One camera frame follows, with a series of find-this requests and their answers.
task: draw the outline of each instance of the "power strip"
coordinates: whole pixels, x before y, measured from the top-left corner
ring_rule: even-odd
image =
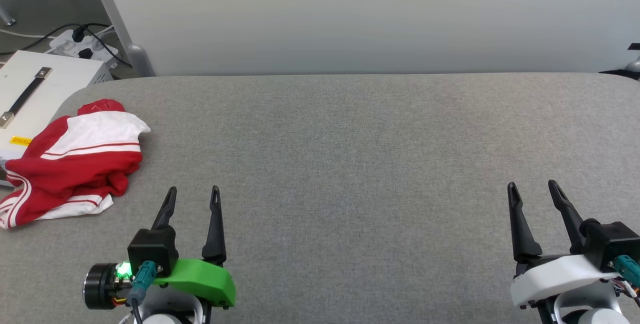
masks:
[[[79,53],[85,49],[91,50],[90,60],[99,60],[104,62],[105,66],[110,69],[116,69],[118,67],[118,60],[114,58],[105,47],[100,44],[100,41],[96,40],[92,35],[85,35],[82,41],[76,43],[72,37],[73,30],[66,30],[62,34],[58,35],[55,39],[51,40],[49,46],[51,47],[50,54],[60,56],[70,56],[72,58],[80,58]],[[113,46],[107,45],[110,51],[115,55],[118,55],[118,49]]]

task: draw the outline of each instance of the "white wall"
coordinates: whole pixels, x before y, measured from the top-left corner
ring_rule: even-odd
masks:
[[[114,0],[156,75],[598,72],[640,0]]]

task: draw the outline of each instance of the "black handle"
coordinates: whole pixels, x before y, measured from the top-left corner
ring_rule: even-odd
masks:
[[[585,237],[580,233],[580,224],[583,223],[582,217],[555,180],[549,180],[549,192],[551,192],[553,205],[562,214],[562,221],[571,241],[569,253],[582,254],[585,245]]]
[[[11,108],[9,108],[9,112],[13,113],[14,115],[18,115],[18,112],[20,112],[20,109],[23,107],[23,105],[25,105],[25,103],[27,103],[27,100],[29,99],[29,97],[32,96],[32,94],[35,92],[36,89],[38,89],[39,85],[43,81],[44,81],[43,78],[34,78],[34,80],[31,81],[31,83],[22,92],[22,94],[20,94],[18,99],[16,99],[15,103],[11,105]]]
[[[522,199],[516,183],[507,186],[509,195],[509,219],[511,222],[511,242],[513,259],[518,263],[526,263],[528,259],[542,255],[540,244],[533,239],[527,219],[522,212]]]
[[[166,227],[169,225],[169,219],[174,215],[174,210],[176,209],[177,194],[178,189],[176,189],[176,187],[172,186],[169,188],[169,192],[167,192],[164,197],[160,211],[155,217],[155,221],[153,222],[151,229],[159,229],[160,227]]]
[[[220,201],[220,189],[214,185],[211,190],[211,219],[208,224],[206,244],[202,247],[204,261],[222,267],[227,260],[227,247],[225,245],[225,228],[222,224],[222,203]]]

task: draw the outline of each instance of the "yellow label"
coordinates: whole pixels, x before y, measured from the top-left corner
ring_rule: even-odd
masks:
[[[32,143],[32,140],[29,139],[28,137],[14,136],[14,137],[11,138],[10,143],[11,144],[18,144],[18,146],[28,147],[29,144]]]

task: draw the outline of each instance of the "metal stand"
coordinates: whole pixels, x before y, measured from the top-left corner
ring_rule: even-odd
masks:
[[[9,15],[2,4],[0,4],[0,19],[2,19],[5,26],[12,26],[16,23],[16,19]]]

